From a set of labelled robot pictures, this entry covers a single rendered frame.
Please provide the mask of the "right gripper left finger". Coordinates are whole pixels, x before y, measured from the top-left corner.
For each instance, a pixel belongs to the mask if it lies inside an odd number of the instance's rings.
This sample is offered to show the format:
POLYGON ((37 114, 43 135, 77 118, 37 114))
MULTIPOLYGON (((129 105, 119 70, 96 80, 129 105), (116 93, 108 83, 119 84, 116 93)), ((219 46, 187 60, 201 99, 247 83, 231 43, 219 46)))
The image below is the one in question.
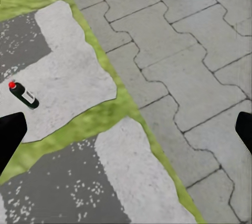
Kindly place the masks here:
POLYGON ((27 132, 24 114, 20 111, 0 118, 0 174, 27 132))

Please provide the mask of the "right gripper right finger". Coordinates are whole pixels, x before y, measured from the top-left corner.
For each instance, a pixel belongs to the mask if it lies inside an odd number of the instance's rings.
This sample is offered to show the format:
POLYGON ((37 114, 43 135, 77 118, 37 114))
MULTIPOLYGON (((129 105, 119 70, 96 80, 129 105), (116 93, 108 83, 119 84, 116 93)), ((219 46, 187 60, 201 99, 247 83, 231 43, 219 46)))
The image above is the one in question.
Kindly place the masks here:
POLYGON ((252 113, 239 112, 235 130, 252 154, 252 113))

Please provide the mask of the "pesticide atomizer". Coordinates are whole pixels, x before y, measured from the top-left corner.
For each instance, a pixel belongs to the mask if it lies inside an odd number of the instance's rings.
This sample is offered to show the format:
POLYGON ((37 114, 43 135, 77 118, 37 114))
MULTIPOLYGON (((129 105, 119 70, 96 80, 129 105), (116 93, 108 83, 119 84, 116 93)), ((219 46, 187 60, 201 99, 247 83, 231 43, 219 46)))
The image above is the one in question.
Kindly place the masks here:
POLYGON ((9 91, 12 93, 16 98, 26 104, 31 110, 36 108, 39 105, 39 101, 37 98, 30 93, 23 84, 14 81, 10 82, 9 84, 9 91))

